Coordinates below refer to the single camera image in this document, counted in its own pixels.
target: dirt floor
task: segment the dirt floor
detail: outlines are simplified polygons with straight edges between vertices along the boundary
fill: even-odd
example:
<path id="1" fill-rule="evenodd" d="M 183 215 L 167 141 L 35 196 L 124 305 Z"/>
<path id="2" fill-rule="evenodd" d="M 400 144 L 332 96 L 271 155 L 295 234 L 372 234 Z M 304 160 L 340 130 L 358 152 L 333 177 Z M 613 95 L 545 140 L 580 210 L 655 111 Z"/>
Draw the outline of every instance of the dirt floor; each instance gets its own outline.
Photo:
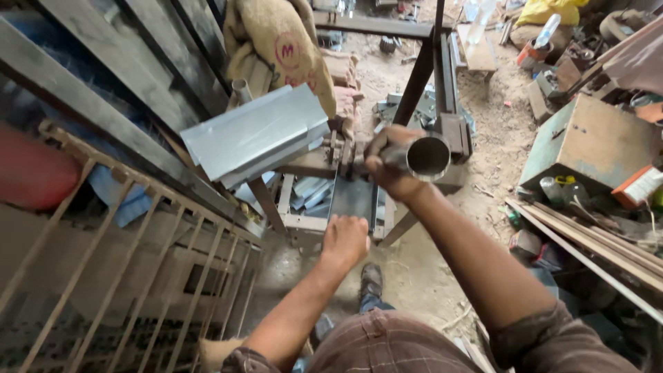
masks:
<path id="1" fill-rule="evenodd" d="M 436 1 L 423 0 L 419 4 L 420 22 L 432 23 Z M 453 1 L 447 1 L 445 14 L 449 17 L 446 19 L 454 21 L 458 13 L 459 7 L 454 6 Z M 506 250 L 513 230 L 500 207 L 504 197 L 512 194 L 536 135 L 526 95 L 526 85 L 532 79 L 518 69 L 516 48 L 497 44 L 501 32 L 489 31 L 487 34 L 493 43 L 499 68 L 489 83 L 484 83 L 480 73 L 461 72 L 458 76 L 460 101 L 473 116 L 477 133 L 474 155 L 465 165 L 469 175 L 467 183 L 448 198 Z M 350 34 L 343 45 L 344 52 L 354 52 L 361 58 L 357 77 L 366 98 L 361 103 L 363 128 L 357 129 L 360 138 L 373 132 L 375 120 L 371 108 L 375 102 L 384 100 L 389 92 L 404 90 L 414 63 L 401 64 L 401 60 L 419 50 L 415 41 L 404 40 L 402 48 L 392 55 L 385 55 L 378 44 L 378 36 Z M 399 206 L 396 220 L 405 212 L 405 207 Z M 307 254 L 308 250 L 303 252 L 283 246 L 270 256 L 251 301 L 250 309 L 255 310 L 254 315 L 248 316 L 242 334 L 251 330 L 261 315 L 271 309 L 315 263 L 317 254 Z M 450 325 L 468 310 L 470 304 L 421 224 L 415 225 L 392 247 L 373 248 L 368 260 L 382 267 L 385 301 L 417 316 L 447 336 L 476 337 L 473 310 Z M 332 319 L 339 321 L 358 310 L 360 273 L 361 265 L 341 284 L 328 309 Z"/>

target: metal pipe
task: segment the metal pipe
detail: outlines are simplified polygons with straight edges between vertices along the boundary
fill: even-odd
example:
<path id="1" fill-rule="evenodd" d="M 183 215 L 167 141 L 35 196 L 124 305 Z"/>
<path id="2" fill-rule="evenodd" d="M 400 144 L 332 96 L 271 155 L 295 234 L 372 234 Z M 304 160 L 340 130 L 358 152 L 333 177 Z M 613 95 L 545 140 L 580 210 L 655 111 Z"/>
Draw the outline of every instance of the metal pipe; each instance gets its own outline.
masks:
<path id="1" fill-rule="evenodd" d="M 426 132 L 404 146 L 389 145 L 380 152 L 386 165 L 407 172 L 421 181 L 435 181 L 451 163 L 447 141 L 436 132 Z"/>
<path id="2" fill-rule="evenodd" d="M 239 101 L 239 105 L 244 105 L 247 102 L 253 101 L 253 96 L 249 90 L 249 83 L 247 83 L 246 79 L 235 79 L 233 80 L 232 86 L 235 96 L 237 96 L 237 100 Z"/>

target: shoe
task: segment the shoe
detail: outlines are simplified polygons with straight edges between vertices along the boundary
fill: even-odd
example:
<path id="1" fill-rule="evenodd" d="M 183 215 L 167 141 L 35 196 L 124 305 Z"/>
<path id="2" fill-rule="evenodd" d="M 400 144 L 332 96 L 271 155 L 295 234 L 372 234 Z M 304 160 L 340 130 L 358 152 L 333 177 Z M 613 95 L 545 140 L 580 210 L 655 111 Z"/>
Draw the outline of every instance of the shoe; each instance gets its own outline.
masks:
<path id="1" fill-rule="evenodd" d="M 380 266 L 375 263 L 367 263 L 361 270 L 361 290 L 359 294 L 362 298 L 371 294 L 376 297 L 382 297 L 382 271 Z"/>

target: jute bag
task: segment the jute bag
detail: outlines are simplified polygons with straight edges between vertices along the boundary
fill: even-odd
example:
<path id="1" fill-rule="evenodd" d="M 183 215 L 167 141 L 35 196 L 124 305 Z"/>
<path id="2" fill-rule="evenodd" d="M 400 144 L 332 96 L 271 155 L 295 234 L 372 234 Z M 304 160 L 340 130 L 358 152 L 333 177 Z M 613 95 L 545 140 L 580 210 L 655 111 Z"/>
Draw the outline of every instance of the jute bag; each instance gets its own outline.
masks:
<path id="1" fill-rule="evenodd" d="M 308 84 L 329 118 L 336 113 L 332 78 L 318 49 L 313 10 L 306 0 L 228 0 L 223 25 L 229 79 L 257 54 L 274 72 L 271 89 Z"/>

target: person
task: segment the person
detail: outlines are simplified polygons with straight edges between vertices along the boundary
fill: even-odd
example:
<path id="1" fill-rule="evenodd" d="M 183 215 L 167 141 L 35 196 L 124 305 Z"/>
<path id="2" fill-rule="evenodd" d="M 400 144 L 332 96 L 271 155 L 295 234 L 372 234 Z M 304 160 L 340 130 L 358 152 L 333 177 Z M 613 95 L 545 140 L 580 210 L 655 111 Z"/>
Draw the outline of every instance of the person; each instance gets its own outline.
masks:
<path id="1" fill-rule="evenodd" d="M 366 149 L 366 167 L 432 237 L 486 326 L 498 365 L 517 372 L 638 372 L 591 328 L 573 320 L 562 302 L 456 211 L 433 184 L 391 169 L 377 156 L 389 143 L 421 135 L 400 125 L 383 129 Z M 318 263 L 225 359 L 221 371 L 291 371 L 327 302 L 349 270 L 366 258 L 367 233 L 365 219 L 332 216 Z M 482 373 L 442 334 L 383 303 L 381 293 L 379 268 L 369 264 L 362 272 L 361 304 L 364 311 L 372 309 L 328 333 L 307 372 Z"/>

